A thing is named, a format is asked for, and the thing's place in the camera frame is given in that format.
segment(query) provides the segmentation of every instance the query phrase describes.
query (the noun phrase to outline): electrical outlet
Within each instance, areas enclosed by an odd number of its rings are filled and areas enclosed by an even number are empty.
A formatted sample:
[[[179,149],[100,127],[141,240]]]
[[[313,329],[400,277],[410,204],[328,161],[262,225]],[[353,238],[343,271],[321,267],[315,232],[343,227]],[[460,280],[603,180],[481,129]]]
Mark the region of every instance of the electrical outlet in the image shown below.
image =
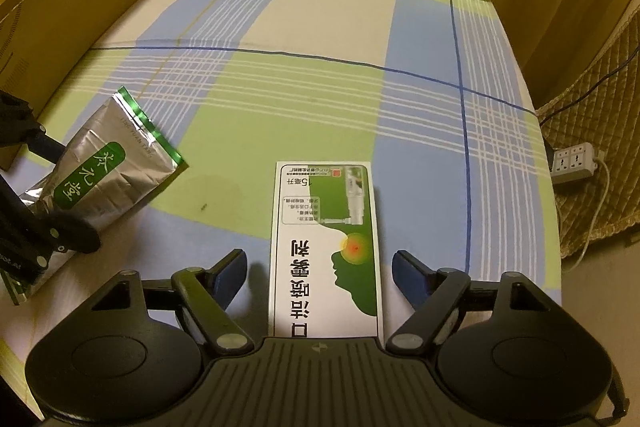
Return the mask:
[[[588,142],[567,147],[554,152],[551,167],[551,182],[558,185],[564,182],[581,180],[593,176],[598,167],[594,161],[593,145]]]

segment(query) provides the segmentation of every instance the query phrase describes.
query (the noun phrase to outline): silver foil pouch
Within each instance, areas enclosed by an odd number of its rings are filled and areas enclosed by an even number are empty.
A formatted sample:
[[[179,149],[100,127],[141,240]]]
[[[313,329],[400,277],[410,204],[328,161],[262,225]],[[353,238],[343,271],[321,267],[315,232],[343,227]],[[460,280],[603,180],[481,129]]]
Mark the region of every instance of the silver foil pouch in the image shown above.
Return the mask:
[[[20,199],[36,215],[70,212],[101,232],[183,163],[121,87],[71,139],[53,170]],[[14,304],[25,302],[71,255],[53,253],[47,270],[30,286],[1,273]]]

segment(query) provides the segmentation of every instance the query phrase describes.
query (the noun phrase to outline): blue stripe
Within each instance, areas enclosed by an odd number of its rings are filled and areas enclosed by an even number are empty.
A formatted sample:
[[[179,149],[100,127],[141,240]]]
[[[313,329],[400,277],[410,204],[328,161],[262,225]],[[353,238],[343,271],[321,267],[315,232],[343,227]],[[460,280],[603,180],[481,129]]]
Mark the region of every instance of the blue stripe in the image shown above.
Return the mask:
[[[456,42],[458,73],[462,75],[462,66],[460,64],[460,50],[458,48],[458,38],[455,35],[455,30],[454,30],[454,40]],[[445,82],[444,80],[438,80],[437,78],[431,78],[430,76],[424,76],[423,74],[412,73],[411,71],[396,70],[394,68],[386,68],[384,66],[368,64],[367,62],[345,60],[343,58],[323,57],[322,55],[306,55],[302,53],[290,53],[290,52],[270,52],[265,50],[251,50],[251,49],[245,49],[245,48],[224,48],[220,46],[107,46],[107,47],[91,48],[91,49],[96,51],[105,51],[105,50],[196,50],[198,51],[198,50],[203,50],[203,51],[254,53],[257,55],[281,55],[284,57],[296,57],[296,58],[316,58],[317,60],[326,60],[327,62],[338,62],[339,64],[348,64],[350,66],[364,66],[366,68],[373,68],[378,71],[388,71],[389,73],[406,74],[414,78],[421,78],[422,80],[428,80],[430,82],[435,82],[436,84],[442,84],[443,86],[449,86],[449,87],[453,87],[454,89],[460,89],[462,91],[477,94],[478,96],[482,96],[484,98],[494,100],[495,102],[503,103],[504,105],[508,105],[509,107],[513,107],[513,108],[519,109],[520,111],[528,112],[529,114],[536,116],[535,111],[527,109],[526,107],[522,107],[515,103],[507,102],[506,100],[497,98],[496,96],[492,96],[490,94],[485,94],[484,92],[479,92],[474,89],[469,89],[468,87],[462,86],[462,84],[453,84],[451,82]]]
[[[453,41],[456,45],[456,60],[458,61],[458,81],[460,83],[460,111],[462,112],[462,135],[465,139],[466,162],[466,257],[465,272],[469,273],[471,264],[471,165],[469,161],[469,140],[466,134],[465,116],[465,89],[462,86],[462,63],[460,62],[460,48],[458,47],[458,34],[456,33],[456,18],[453,12],[453,0],[449,0],[451,6],[451,25],[453,26]]]

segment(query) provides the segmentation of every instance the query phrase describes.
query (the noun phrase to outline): beige quilted cover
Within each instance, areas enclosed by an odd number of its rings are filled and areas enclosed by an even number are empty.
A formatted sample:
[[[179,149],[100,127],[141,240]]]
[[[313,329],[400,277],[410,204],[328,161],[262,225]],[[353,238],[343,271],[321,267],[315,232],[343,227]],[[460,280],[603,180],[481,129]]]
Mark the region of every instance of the beige quilted cover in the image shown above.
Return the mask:
[[[598,79],[615,70],[639,42],[640,11],[629,18],[609,48],[558,97],[538,110],[542,120],[554,110],[576,100]],[[638,57],[626,68],[601,83],[589,96],[562,111],[542,126],[542,134],[554,149],[590,142],[606,154],[611,172],[609,193],[596,220],[591,240],[609,237],[640,222],[640,86]],[[605,185],[598,169],[592,178],[556,186],[556,205],[561,219],[562,257],[580,250]]]

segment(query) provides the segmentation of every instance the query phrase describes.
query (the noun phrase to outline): green zipper edge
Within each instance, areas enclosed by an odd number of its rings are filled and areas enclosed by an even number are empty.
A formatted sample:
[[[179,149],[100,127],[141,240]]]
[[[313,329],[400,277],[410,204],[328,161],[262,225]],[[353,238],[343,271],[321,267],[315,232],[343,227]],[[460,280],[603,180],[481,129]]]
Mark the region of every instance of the green zipper edge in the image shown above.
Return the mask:
[[[153,122],[151,122],[151,120],[149,120],[149,117],[145,114],[145,112],[142,110],[142,108],[138,105],[138,102],[136,102],[133,99],[133,97],[129,94],[129,91],[127,90],[127,88],[122,86],[118,90],[118,94],[122,97],[122,99],[126,102],[126,104],[131,108],[133,113],[138,118],[140,118],[140,121],[142,122],[142,125],[144,125],[145,129],[148,130],[154,136],[154,138],[160,144],[160,147],[162,147],[162,149],[164,149],[164,152],[166,152],[169,156],[171,156],[172,160],[177,165],[181,165],[182,163],[184,163],[184,158],[182,158],[182,156],[180,156],[180,153],[178,153],[177,150],[175,150],[174,147],[172,147],[172,145],[169,142],[167,142],[166,138],[164,136],[162,136],[160,131],[158,131],[158,128],[156,128],[156,126],[153,124]]]

